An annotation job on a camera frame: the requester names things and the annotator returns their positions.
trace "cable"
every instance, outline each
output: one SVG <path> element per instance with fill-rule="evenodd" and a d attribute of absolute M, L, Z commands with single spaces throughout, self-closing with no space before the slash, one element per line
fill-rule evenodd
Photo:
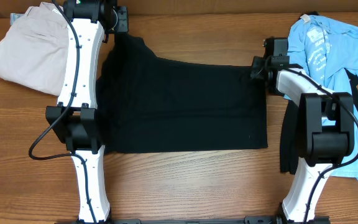
<path fill-rule="evenodd" d="M 62 9 L 60 8 L 60 6 L 56 3 L 56 0 L 52 0 L 53 4 L 56 6 L 56 8 L 59 10 L 60 14 L 65 18 L 67 24 L 70 26 L 71 31 L 73 32 L 74 35 L 74 39 L 75 39 L 75 44 L 76 44 L 76 65 L 75 65 L 75 74 L 74 74 L 74 81 L 73 81 L 73 89 L 71 91 L 71 97 L 70 100 L 67 103 L 66 108 L 64 109 L 64 111 L 61 113 L 61 115 L 32 143 L 32 145 L 29 148 L 29 157 L 31 159 L 35 159 L 35 160 L 39 160 L 39 161 L 44 161 L 44 160 L 49 160 L 49 159 L 55 159 L 55 158 L 60 158 L 60 157 L 68 157 L 68 156 L 73 156 L 73 157 L 77 157 L 79 158 L 79 160 L 81 161 L 81 164 L 84 167 L 84 174 L 85 174 L 85 195 L 86 195 L 86 203 L 89 205 L 89 210 L 91 212 L 92 215 L 92 219 L 94 223 L 96 222 L 96 217 L 93 213 L 93 209 L 92 209 L 92 205 L 91 205 L 91 199 L 89 196 L 89 189 L 88 189 L 88 172 L 86 171 L 86 164 L 85 164 L 85 160 L 77 154 L 72 154 L 72 153 L 64 153 L 64 154 L 59 154 L 59 155 L 54 155 L 54 156 L 47 156 L 47 157 L 37 157 L 34 156 L 32 154 L 32 151 L 34 150 L 35 146 L 41 141 L 41 139 L 48 134 L 48 132 L 60 121 L 62 120 L 62 118 L 68 113 L 68 111 L 70 110 L 71 104 L 73 103 L 74 100 L 74 96 L 75 96 L 75 88 L 76 88 L 76 84 L 77 84 L 77 79 L 78 79 L 78 71 L 80 68 L 80 41 L 78 41 L 78 36 L 77 33 L 75 32 L 75 29 L 73 27 L 73 24 L 71 24 L 71 21 L 67 18 L 67 16 L 65 15 L 65 13 L 62 11 Z"/>
<path fill-rule="evenodd" d="M 356 126 L 357 126 L 357 129 L 358 129 L 358 120 L 357 118 L 354 116 L 354 114 L 348 109 L 345 107 L 345 105 L 340 101 L 338 100 L 332 93 L 328 92 L 327 90 L 325 90 L 324 88 L 322 88 L 321 85 L 317 84 L 312 78 L 310 78 L 309 76 L 301 73 L 301 72 L 296 72 L 294 70 L 290 70 L 290 69 L 283 69 L 285 71 L 288 71 L 288 72 L 292 72 L 294 74 L 297 74 L 301 77 L 303 77 L 304 79 L 308 80 L 313 86 L 315 86 L 319 91 L 322 91 L 323 93 L 327 94 L 329 97 L 331 97 L 333 99 L 333 101 L 335 103 L 337 103 L 339 106 L 341 106 L 342 108 L 344 108 L 344 110 L 346 111 L 346 113 L 348 113 L 348 115 L 353 119 L 353 121 L 355 122 Z M 358 153 L 356 154 L 356 156 L 343 163 L 343 164 L 339 164 L 339 165 L 333 165 L 332 167 L 322 171 L 320 173 L 320 175 L 318 176 L 316 182 L 314 183 L 313 185 L 313 188 L 311 189 L 310 191 L 310 195 L 309 195 L 309 199 L 308 199 L 308 203 L 306 204 L 306 212 L 305 212 L 305 217 L 303 219 L 303 224 L 307 224 L 308 223 L 308 215 L 309 215 L 309 209 L 310 209 L 310 204 L 311 204 L 311 200 L 313 198 L 313 194 L 314 192 L 316 191 L 316 188 L 317 188 L 317 185 L 318 183 L 320 182 L 321 178 L 324 177 L 324 175 L 334 169 L 338 169 L 338 168 L 341 168 L 341 167 L 345 167 L 345 166 L 348 166 L 350 164 L 352 164 L 353 162 L 355 162 L 356 160 L 358 160 Z"/>

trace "black garment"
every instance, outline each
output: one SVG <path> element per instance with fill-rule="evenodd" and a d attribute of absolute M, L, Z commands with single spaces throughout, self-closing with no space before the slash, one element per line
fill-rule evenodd
<path fill-rule="evenodd" d="M 352 88 L 353 103 L 358 111 L 358 77 L 346 70 Z M 288 101 L 285 112 L 280 140 L 280 172 L 295 174 L 298 167 L 298 152 L 294 146 L 294 136 L 296 129 L 296 119 L 298 117 L 298 107 L 291 100 Z"/>
<path fill-rule="evenodd" d="M 250 67 L 158 58 L 141 38 L 120 34 L 96 97 L 108 152 L 267 147 L 265 86 L 250 80 Z"/>

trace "crumpled white fabric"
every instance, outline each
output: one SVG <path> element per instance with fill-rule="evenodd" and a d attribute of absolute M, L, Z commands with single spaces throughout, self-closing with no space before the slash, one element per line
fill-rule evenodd
<path fill-rule="evenodd" d="M 30 7 L 0 41 L 0 78 L 59 95 L 68 53 L 67 22 L 55 5 Z"/>

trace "blue cloth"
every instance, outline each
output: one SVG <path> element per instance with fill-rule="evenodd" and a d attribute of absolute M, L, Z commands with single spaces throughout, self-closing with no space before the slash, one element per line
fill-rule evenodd
<path fill-rule="evenodd" d="M 336 92 L 351 94 L 351 86 L 345 68 L 358 76 L 358 27 L 335 21 L 324 16 L 303 16 L 296 22 L 288 36 L 290 63 L 301 65 L 306 73 L 319 84 Z M 335 121 L 323 121 L 333 125 Z M 358 153 L 358 130 L 354 128 L 353 153 L 344 158 L 347 162 Z M 358 160 L 336 169 L 338 177 L 356 177 Z"/>

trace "blue object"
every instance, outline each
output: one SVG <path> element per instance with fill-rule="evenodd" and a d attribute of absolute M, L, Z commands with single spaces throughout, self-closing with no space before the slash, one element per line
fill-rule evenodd
<path fill-rule="evenodd" d="M 358 76 L 358 27 L 335 21 L 324 16 L 301 17 L 288 36 L 290 63 L 301 65 L 306 73 L 319 84 L 336 92 L 351 92 L 345 68 Z M 335 121 L 323 121 L 332 125 Z M 343 162 L 358 153 L 358 130 L 354 127 L 354 150 Z M 338 177 L 356 177 L 358 160 L 349 166 L 336 169 Z"/>

